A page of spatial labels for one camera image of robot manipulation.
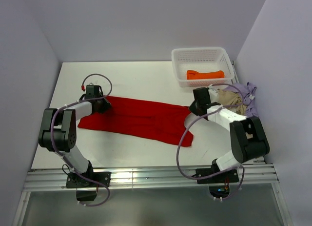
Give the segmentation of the red t-shirt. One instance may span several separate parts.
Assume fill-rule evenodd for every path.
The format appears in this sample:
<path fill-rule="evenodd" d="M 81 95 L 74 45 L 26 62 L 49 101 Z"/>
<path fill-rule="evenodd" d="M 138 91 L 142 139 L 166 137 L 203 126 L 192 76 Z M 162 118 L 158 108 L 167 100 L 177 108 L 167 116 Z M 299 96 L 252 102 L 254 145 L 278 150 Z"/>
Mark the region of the red t-shirt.
<path fill-rule="evenodd" d="M 178 145 L 185 132 L 187 106 L 109 96 L 112 107 L 83 117 L 78 128 L 119 133 Z"/>

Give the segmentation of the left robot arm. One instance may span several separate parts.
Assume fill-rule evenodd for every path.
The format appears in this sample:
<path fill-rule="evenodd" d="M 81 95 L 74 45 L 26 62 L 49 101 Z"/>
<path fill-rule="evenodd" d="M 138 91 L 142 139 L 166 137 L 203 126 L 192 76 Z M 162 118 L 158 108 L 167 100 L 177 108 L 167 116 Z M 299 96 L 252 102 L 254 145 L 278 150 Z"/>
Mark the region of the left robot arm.
<path fill-rule="evenodd" d="M 99 85 L 87 85 L 80 99 L 68 106 L 47 108 L 39 130 L 39 145 L 54 152 L 64 161 L 67 183 L 73 186 L 107 185 L 109 172 L 94 172 L 93 166 L 76 145 L 76 121 L 96 112 L 104 113 L 111 104 Z"/>

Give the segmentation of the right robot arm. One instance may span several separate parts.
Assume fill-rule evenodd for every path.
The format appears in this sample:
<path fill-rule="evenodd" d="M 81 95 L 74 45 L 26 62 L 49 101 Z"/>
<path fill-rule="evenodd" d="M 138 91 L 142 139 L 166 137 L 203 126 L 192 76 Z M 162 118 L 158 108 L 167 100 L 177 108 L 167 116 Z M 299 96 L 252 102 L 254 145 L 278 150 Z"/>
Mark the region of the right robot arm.
<path fill-rule="evenodd" d="M 212 179 L 221 182 L 228 176 L 228 170 L 267 155 L 270 146 L 259 117 L 239 115 L 230 110 L 229 105 L 214 102 L 212 96 L 215 95 L 212 88 L 194 89 L 189 110 L 229 131 L 231 150 L 214 160 L 216 167 L 211 170 Z"/>

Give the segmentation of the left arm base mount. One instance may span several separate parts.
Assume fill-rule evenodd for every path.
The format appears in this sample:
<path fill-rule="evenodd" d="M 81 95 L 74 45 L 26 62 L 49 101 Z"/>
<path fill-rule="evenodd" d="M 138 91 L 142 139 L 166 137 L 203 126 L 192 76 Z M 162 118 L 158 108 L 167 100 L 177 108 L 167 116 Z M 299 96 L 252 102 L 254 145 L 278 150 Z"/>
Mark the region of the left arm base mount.
<path fill-rule="evenodd" d="M 101 183 L 109 187 L 111 179 L 111 172 L 94 172 L 91 176 L 91 180 L 95 181 L 90 182 L 81 177 L 76 173 L 68 173 L 66 188 L 76 189 L 76 200 L 82 203 L 91 203 L 93 202 L 98 195 L 98 188 L 101 186 L 98 183 Z"/>

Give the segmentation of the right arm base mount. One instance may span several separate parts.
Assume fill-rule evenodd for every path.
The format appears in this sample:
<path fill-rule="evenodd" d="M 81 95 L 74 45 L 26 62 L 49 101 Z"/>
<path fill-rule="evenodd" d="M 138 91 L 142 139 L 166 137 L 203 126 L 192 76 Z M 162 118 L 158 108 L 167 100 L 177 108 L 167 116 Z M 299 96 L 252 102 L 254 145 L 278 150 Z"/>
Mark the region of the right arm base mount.
<path fill-rule="evenodd" d="M 209 168 L 197 168 L 192 177 L 197 178 L 196 181 L 199 185 L 212 184 L 212 186 L 208 187 L 210 195 L 213 200 L 222 201 L 229 197 L 231 193 L 230 184 L 238 183 L 239 176 L 235 169 L 220 174 L 217 174 L 218 172 L 220 172 L 220 169 L 214 162 Z"/>

